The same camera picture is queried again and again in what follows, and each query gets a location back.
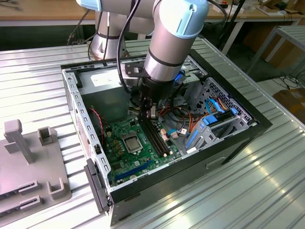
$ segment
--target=gray plastic holder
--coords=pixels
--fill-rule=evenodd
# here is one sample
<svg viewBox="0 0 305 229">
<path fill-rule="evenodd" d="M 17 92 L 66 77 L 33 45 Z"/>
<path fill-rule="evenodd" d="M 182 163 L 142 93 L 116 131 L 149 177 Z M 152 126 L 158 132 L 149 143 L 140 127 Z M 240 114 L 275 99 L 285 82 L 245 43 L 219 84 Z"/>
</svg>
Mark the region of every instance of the gray plastic holder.
<svg viewBox="0 0 305 229">
<path fill-rule="evenodd" d="M 20 120 L 4 124 L 0 141 L 0 227 L 71 197 L 56 131 L 22 135 Z"/>
</svg>

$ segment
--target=motherboard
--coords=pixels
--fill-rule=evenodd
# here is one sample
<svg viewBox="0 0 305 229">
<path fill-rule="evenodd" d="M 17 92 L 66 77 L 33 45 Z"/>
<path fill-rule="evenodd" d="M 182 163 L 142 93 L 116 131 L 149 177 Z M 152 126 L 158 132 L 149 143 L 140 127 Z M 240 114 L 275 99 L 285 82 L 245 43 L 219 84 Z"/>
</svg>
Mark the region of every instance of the motherboard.
<svg viewBox="0 0 305 229">
<path fill-rule="evenodd" d="M 108 178 L 112 187 L 181 157 L 174 140 L 162 139 L 160 131 L 165 129 L 162 123 L 149 122 L 152 132 L 159 135 L 162 142 L 151 143 L 153 139 L 150 140 L 146 134 L 146 126 L 137 118 L 129 118 L 105 127 L 107 137 L 104 151 L 111 165 Z M 167 153 L 160 154 L 158 147 L 161 145 L 166 147 Z"/>
</svg>

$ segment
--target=ribbed metal surface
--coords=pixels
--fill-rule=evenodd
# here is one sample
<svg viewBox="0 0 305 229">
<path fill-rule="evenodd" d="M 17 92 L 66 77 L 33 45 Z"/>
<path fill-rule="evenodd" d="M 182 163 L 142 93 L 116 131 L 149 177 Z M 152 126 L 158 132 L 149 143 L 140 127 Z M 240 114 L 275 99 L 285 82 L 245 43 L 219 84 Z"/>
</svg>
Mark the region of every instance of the ribbed metal surface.
<svg viewBox="0 0 305 229">
<path fill-rule="evenodd" d="M 279 26 L 278 33 L 305 52 L 305 25 Z"/>
<path fill-rule="evenodd" d="M 149 41 L 128 42 L 131 55 Z M 195 48 L 273 126 L 235 160 L 114 226 L 134 228 L 304 228 L 305 134 L 301 125 L 206 40 Z M 0 52 L 0 136 L 18 118 L 23 132 L 57 130 L 72 198 L 4 228 L 107 228 L 95 206 L 59 66 L 87 61 L 85 45 Z"/>
</svg>

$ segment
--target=open computer tower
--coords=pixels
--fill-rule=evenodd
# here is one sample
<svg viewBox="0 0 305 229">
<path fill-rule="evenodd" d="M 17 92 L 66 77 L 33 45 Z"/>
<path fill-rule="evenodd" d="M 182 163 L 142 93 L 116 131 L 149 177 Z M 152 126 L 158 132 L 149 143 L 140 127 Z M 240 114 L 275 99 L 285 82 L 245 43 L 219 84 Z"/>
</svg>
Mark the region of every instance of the open computer tower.
<svg viewBox="0 0 305 229">
<path fill-rule="evenodd" d="M 122 64 L 144 60 L 128 57 Z M 194 50 L 182 67 L 186 78 L 174 105 L 202 116 L 191 132 L 178 136 L 170 130 L 181 125 L 186 130 L 189 124 L 171 116 L 168 101 L 163 101 L 167 114 L 161 110 L 154 121 L 129 108 L 131 95 L 120 84 L 115 60 L 61 68 L 87 158 L 85 171 L 98 209 L 111 216 L 111 225 L 233 160 L 272 125 Z M 221 101 L 223 113 L 211 111 L 214 99 Z"/>
</svg>

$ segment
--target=green circuit board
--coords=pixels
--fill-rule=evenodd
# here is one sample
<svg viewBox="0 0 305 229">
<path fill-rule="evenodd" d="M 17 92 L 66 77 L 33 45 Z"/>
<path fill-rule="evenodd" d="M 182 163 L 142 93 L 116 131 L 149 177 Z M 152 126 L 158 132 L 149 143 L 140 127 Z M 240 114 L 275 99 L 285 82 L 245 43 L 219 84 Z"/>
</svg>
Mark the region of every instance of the green circuit board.
<svg viewBox="0 0 305 229">
<path fill-rule="evenodd" d="M 155 122 L 156 129 L 164 128 L 160 122 L 153 122 Z M 108 178 L 112 187 L 181 157 L 179 149 L 172 139 L 165 142 L 170 153 L 167 156 L 159 157 L 136 119 L 132 118 L 111 124 L 106 126 L 105 130 L 108 132 L 105 153 L 111 166 Z M 129 135 L 137 136 L 142 145 L 141 150 L 134 153 L 128 152 L 124 138 Z M 118 175 L 145 165 L 147 165 L 145 169 L 117 179 Z"/>
</svg>

